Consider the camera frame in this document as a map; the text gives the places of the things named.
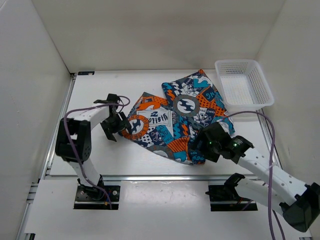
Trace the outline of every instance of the white wall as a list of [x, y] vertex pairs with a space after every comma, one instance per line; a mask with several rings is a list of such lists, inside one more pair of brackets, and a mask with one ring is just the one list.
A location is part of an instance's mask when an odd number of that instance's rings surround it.
[[12, 240], [70, 75], [30, 0], [0, 6], [0, 239]]
[[71, 72], [214, 68], [257, 55], [284, 0], [33, 0]]
[[320, 1], [287, 0], [257, 59], [275, 97], [265, 112], [285, 170], [320, 184]]

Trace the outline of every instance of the basket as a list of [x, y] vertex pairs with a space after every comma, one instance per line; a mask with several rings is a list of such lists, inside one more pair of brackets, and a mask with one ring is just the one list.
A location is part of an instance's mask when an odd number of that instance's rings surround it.
[[256, 111], [274, 104], [269, 85], [255, 60], [218, 60], [214, 65], [229, 113]]

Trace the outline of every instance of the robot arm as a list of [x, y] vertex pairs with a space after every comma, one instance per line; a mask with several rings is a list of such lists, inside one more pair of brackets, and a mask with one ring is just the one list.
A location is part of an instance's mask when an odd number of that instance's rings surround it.
[[[109, 94], [106, 100], [96, 100], [93, 109], [84, 111], [73, 118], [67, 118], [67, 126], [76, 151], [79, 154], [83, 171], [87, 179], [101, 188], [104, 187], [103, 178], [96, 171], [90, 159], [92, 150], [91, 131], [95, 126], [100, 124], [106, 137], [116, 142], [113, 136], [114, 133], [122, 131], [123, 129], [131, 130], [131, 125], [125, 114], [123, 112], [116, 112], [118, 106], [101, 107], [103, 104], [119, 104], [119, 102], [120, 98], [117, 95]], [[59, 124], [55, 153], [72, 166], [79, 177], [78, 183], [87, 195], [93, 199], [100, 199], [103, 196], [103, 192], [93, 187], [92, 184], [84, 178], [81, 167], [68, 140], [64, 119], [61, 119]]]
[[[231, 138], [223, 127], [215, 122], [201, 129], [191, 147], [203, 153], [210, 161], [217, 162], [219, 156], [248, 169], [264, 182], [269, 181], [270, 166], [251, 142], [242, 136]], [[296, 230], [306, 232], [320, 214], [320, 186], [307, 185], [273, 166], [271, 208]], [[235, 173], [224, 184], [228, 192], [255, 200], [268, 206], [268, 188], [254, 183]]]

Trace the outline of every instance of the crumpled garment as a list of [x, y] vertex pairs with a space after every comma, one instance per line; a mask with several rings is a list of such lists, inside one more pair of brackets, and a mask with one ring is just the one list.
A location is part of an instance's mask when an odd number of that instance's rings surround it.
[[120, 135], [155, 154], [189, 165], [204, 164], [204, 156], [190, 146], [199, 130], [220, 122], [229, 134], [235, 132], [225, 118], [222, 97], [202, 69], [162, 84], [167, 99], [144, 92], [131, 109], [131, 132]]

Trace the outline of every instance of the colorful cloth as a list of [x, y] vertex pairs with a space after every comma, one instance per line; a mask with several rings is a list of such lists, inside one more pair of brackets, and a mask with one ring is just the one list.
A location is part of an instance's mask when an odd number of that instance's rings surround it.
[[220, 122], [229, 134], [235, 133], [233, 123], [224, 118], [227, 110], [220, 93], [202, 69], [176, 81], [164, 82], [162, 88], [172, 110], [187, 117], [195, 129]]
[[198, 131], [188, 118], [172, 111], [168, 101], [144, 92], [129, 113], [131, 133], [123, 130], [120, 135], [132, 140], [155, 154], [184, 163], [204, 164], [205, 158], [190, 149]]

